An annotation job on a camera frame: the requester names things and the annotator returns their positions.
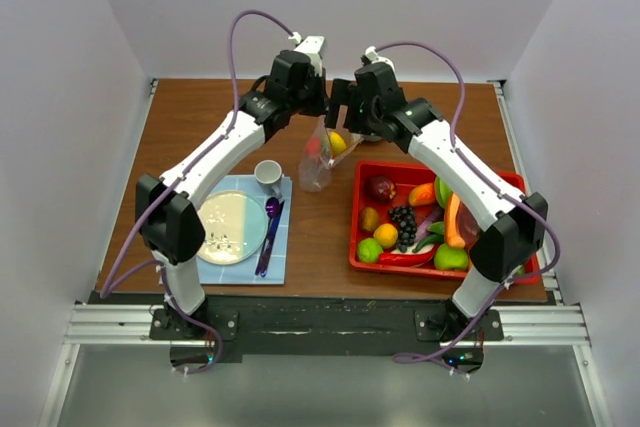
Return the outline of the yellow lemon toy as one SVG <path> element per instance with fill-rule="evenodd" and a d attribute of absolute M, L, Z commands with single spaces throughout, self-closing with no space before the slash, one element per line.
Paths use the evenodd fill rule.
<path fill-rule="evenodd" d="M 344 138 L 335 131 L 328 133 L 328 140 L 330 145 L 331 156 L 333 158 L 338 157 L 347 150 L 347 143 Z"/>

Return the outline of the clear orange zip top bag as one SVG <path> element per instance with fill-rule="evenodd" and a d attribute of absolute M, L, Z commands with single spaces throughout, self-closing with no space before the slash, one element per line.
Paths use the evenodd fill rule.
<path fill-rule="evenodd" d="M 335 131 L 339 133 L 347 143 L 347 150 L 338 157 L 331 156 L 328 133 Z M 305 153 L 305 145 L 302 151 L 302 157 L 298 163 L 298 183 L 300 187 L 307 192 L 317 193 L 324 190 L 332 180 L 333 170 L 350 154 L 356 147 L 363 142 L 361 134 L 350 133 L 342 127 L 326 128 L 325 117 L 320 117 L 306 140 L 311 138 L 320 138 L 322 141 L 322 154 L 318 157 L 309 157 Z"/>

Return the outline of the red raspberry toy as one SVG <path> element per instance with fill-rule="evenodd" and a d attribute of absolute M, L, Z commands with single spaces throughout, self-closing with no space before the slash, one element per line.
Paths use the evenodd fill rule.
<path fill-rule="evenodd" d="M 309 157 L 318 157 L 322 154 L 322 141 L 320 138 L 311 138 L 305 144 L 305 153 Z"/>

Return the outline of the brown kiwi fruit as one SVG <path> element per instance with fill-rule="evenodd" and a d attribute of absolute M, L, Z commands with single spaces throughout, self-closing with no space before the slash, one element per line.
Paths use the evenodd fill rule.
<path fill-rule="evenodd" d="M 365 207 L 359 213 L 358 226 L 363 232 L 374 233 L 380 225 L 380 215 L 373 207 Z"/>

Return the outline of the orange toy fruit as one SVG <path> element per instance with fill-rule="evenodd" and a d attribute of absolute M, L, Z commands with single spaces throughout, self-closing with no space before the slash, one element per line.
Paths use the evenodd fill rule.
<path fill-rule="evenodd" d="M 383 249 L 392 249 L 398 240 L 398 230 L 393 224 L 384 223 L 376 228 L 373 238 Z"/>

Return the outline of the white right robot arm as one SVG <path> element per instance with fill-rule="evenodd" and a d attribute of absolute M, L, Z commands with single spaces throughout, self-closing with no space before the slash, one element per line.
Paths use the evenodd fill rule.
<path fill-rule="evenodd" d="M 472 268 L 445 316 L 452 337 L 469 339 L 480 329 L 479 314 L 493 303 L 499 286 L 541 248 L 546 200 L 504 182 L 457 139 L 451 124 L 427 100 L 407 100 L 385 63 L 358 69 L 352 81 L 333 81 L 327 125 L 334 125 L 342 107 L 347 109 L 347 130 L 380 137 L 423 163 L 475 219 L 479 236 L 470 249 Z"/>

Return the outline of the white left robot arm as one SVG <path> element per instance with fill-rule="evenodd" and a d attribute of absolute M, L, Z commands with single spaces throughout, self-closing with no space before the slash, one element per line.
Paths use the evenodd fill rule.
<path fill-rule="evenodd" d="M 165 266 L 163 284 L 176 304 L 171 325 L 185 339 L 200 337 L 207 327 L 196 264 L 205 230 L 197 211 L 213 187 L 293 115 L 325 113 L 323 40 L 312 36 L 280 52 L 263 89 L 241 96 L 239 110 L 229 112 L 205 142 L 161 177 L 146 174 L 137 182 L 135 230 Z"/>

